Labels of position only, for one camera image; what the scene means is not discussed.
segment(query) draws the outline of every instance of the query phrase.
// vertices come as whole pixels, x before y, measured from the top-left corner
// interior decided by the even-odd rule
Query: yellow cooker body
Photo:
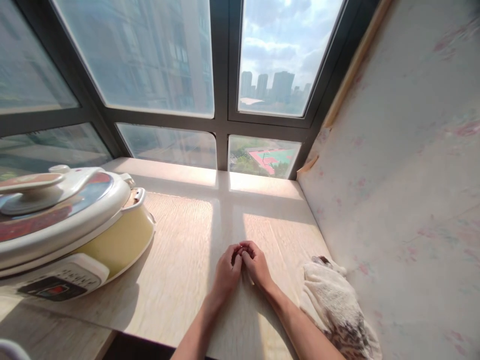
[[[143,254],[155,232],[155,221],[142,204],[122,213],[107,230],[70,254],[86,254],[105,265],[107,281],[123,273]]]

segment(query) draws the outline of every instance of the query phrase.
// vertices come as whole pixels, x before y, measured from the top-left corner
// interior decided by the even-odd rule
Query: wooden trim
[[[370,48],[370,45],[372,44],[372,41],[377,34],[380,24],[382,23],[391,3],[392,0],[381,0],[378,4],[375,14],[373,14],[371,19],[370,25],[368,25],[365,35],[363,35],[360,45],[358,45],[355,55],[351,60],[350,67],[348,68],[348,71],[341,82],[340,89],[336,93],[335,99],[333,100],[333,103],[326,114],[325,120],[321,126],[322,128],[331,128],[337,119],[337,114],[339,113],[340,107],[342,106],[345,97],[350,90],[350,86],[357,75],[362,60],[364,59],[367,50]]]

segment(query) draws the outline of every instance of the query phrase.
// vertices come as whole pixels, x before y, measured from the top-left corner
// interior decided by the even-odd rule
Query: towel
[[[347,360],[381,360],[379,340],[364,319],[345,268],[324,256],[314,256],[303,269],[303,312]]]

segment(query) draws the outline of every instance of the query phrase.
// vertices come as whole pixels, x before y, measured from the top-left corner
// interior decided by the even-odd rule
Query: wooden countertop
[[[18,343],[32,360],[101,359],[115,331],[0,296],[0,338]],[[0,353],[0,360],[10,359]]]
[[[52,312],[176,347],[228,245],[255,241],[273,279],[297,305],[302,264],[312,255],[329,254],[295,181],[132,158],[103,167],[129,173],[149,192],[145,205],[156,219],[154,239],[139,261],[111,283],[73,301],[40,305]],[[279,319],[245,271],[207,355],[296,357]]]

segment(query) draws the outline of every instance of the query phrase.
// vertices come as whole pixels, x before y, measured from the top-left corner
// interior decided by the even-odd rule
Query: finger
[[[232,244],[226,248],[225,255],[228,259],[232,259],[234,252],[240,249],[240,244]]]
[[[240,255],[235,256],[235,263],[233,264],[233,272],[240,273],[242,270],[242,257]]]
[[[258,254],[259,252],[261,252],[260,248],[253,241],[242,241],[242,242],[240,242],[240,245],[243,246],[243,247],[246,247],[248,249],[251,249],[252,253],[253,253],[252,255],[254,255],[254,256],[256,254]]]
[[[241,259],[243,260],[243,262],[245,263],[246,265],[246,268],[247,269],[251,269],[251,267],[253,266],[253,260],[252,258],[250,257],[249,253],[244,251],[241,253]]]

